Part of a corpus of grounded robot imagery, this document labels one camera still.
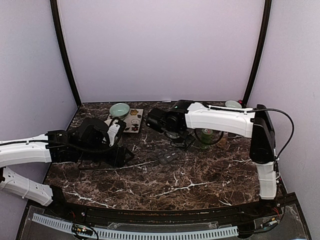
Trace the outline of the green pill bottle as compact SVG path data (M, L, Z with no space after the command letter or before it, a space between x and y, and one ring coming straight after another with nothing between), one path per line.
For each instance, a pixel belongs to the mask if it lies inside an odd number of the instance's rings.
M200 135L199 147L202 150L206 150L210 147L212 141L213 130L212 129L202 129Z

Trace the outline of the grey weekly pill organizer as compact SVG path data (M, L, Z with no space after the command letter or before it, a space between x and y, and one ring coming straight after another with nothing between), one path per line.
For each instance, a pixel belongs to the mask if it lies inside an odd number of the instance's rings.
M178 154L175 151L170 151L166 153L159 153L157 160L160 162L160 164L167 165L177 158Z

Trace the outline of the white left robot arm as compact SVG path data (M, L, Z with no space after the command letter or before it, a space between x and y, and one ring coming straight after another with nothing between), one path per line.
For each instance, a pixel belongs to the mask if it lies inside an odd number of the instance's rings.
M85 118L71 130L53 130L38 136L0 143L0 189L42 206L50 206L60 218L67 218L70 206L60 187L35 182L17 174L10 166L28 163L76 163L81 158L122 168L134 154L120 141L127 124L113 118L104 122Z

